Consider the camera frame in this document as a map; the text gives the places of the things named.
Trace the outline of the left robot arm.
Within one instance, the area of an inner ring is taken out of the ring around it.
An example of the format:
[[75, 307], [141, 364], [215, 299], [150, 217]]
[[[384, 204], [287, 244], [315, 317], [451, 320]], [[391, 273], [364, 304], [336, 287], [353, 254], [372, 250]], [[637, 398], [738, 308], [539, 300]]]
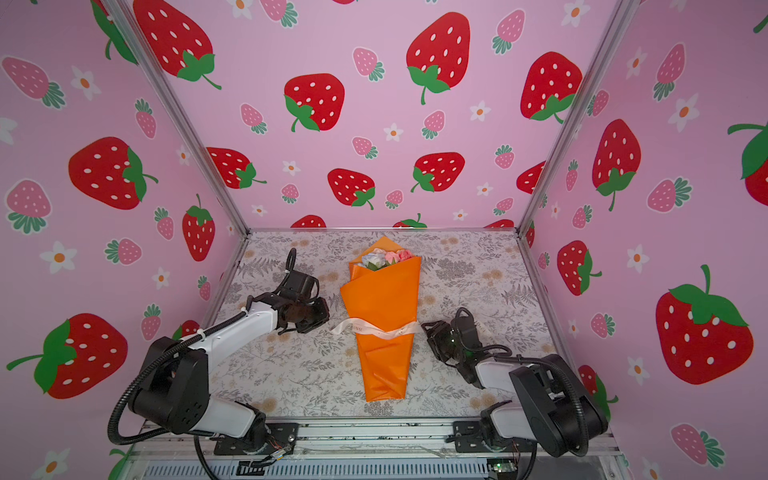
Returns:
[[230, 319], [180, 340], [160, 338], [110, 415], [109, 441], [129, 445], [166, 433], [192, 434], [231, 439], [249, 453], [262, 450], [273, 442], [265, 414], [214, 397], [211, 370], [262, 336], [306, 334], [329, 318], [319, 280], [288, 271], [275, 290], [248, 297]]

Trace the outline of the orange wrapping paper sheet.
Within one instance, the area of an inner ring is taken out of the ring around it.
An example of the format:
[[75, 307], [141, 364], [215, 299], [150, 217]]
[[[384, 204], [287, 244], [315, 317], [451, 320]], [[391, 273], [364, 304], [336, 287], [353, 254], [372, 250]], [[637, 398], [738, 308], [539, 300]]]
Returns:
[[349, 264], [350, 280], [340, 289], [348, 314], [336, 329], [350, 326], [356, 335], [365, 397], [368, 402], [406, 396], [414, 335], [418, 324], [421, 258], [377, 271], [360, 265], [374, 250], [405, 249], [382, 237]]

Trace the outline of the pink fake rose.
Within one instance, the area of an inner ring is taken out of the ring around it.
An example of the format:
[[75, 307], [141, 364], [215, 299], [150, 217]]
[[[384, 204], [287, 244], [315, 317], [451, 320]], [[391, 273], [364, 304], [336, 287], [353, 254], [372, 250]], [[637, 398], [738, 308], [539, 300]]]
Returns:
[[401, 249], [398, 251], [391, 251], [385, 254], [385, 260], [388, 265], [394, 265], [396, 263], [406, 261], [413, 258], [412, 253], [409, 250]]

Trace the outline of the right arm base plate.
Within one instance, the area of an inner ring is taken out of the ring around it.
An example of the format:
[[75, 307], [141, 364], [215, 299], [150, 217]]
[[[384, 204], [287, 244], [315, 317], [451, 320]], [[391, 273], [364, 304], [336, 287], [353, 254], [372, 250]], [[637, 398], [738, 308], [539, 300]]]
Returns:
[[535, 449], [531, 440], [492, 433], [490, 426], [481, 420], [454, 421], [452, 433], [444, 442], [453, 444], [459, 453], [530, 453]]

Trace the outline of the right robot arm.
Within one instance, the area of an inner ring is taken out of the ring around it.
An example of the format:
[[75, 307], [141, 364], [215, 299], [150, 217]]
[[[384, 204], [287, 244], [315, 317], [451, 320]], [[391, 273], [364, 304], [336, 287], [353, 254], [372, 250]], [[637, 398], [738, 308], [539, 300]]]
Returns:
[[531, 358], [504, 345], [484, 345], [465, 308], [449, 322], [421, 327], [437, 360], [468, 384], [515, 395], [485, 408], [475, 421], [456, 421], [446, 441], [458, 452], [510, 452], [515, 447], [534, 452], [541, 447], [553, 457], [583, 457], [590, 440], [607, 432], [607, 415], [561, 356]]

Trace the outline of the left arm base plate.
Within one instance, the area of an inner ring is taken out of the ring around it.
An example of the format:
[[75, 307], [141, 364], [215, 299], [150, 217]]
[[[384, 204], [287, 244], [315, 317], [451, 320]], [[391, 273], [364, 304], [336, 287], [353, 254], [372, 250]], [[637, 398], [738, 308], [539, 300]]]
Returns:
[[291, 455], [296, 446], [299, 424], [293, 422], [268, 422], [252, 428], [242, 438], [220, 435], [215, 438], [216, 456], [249, 455], [276, 457]]

